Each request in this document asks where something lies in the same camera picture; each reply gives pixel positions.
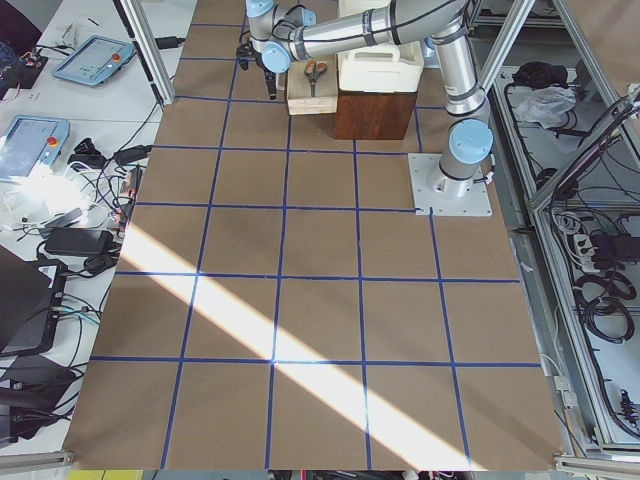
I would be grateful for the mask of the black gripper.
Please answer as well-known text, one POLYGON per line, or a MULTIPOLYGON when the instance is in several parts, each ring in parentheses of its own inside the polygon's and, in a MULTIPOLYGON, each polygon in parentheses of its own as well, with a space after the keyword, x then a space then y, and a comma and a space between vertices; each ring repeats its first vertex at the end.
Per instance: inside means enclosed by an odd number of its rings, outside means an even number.
POLYGON ((262 69, 264 72, 265 84, 267 87, 269 99, 275 100, 277 98, 277 74, 266 69, 262 62, 261 53, 254 49, 251 42, 238 44, 238 47, 236 49, 236 60, 239 64, 239 67, 243 71, 247 71, 249 69, 249 65, 251 62, 255 63, 258 68, 262 69))

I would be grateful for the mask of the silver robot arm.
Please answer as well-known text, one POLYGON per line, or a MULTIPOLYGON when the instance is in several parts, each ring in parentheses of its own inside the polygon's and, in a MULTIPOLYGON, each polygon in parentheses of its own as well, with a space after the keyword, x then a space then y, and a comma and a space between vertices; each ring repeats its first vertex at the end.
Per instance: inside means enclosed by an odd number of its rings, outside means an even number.
POLYGON ((487 95, 471 54, 465 10, 463 1, 358 1, 350 14, 319 22, 300 3, 249 1, 248 29, 239 37, 236 59, 243 69, 254 61, 274 97, 277 75, 294 62, 378 53, 385 47, 398 53, 409 46, 421 65, 439 70, 445 109, 452 118, 447 146, 426 174, 427 186, 441 198, 461 198, 478 182, 480 165, 493 144, 487 95))

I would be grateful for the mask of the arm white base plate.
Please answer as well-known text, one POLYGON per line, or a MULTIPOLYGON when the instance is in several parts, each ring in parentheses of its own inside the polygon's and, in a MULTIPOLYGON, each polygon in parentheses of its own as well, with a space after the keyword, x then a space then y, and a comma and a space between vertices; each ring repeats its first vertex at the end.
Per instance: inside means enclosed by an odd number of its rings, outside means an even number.
POLYGON ((453 180, 440 169, 440 154, 410 153, 414 210, 417 215, 490 217, 493 213, 484 175, 479 167, 466 180, 453 180))

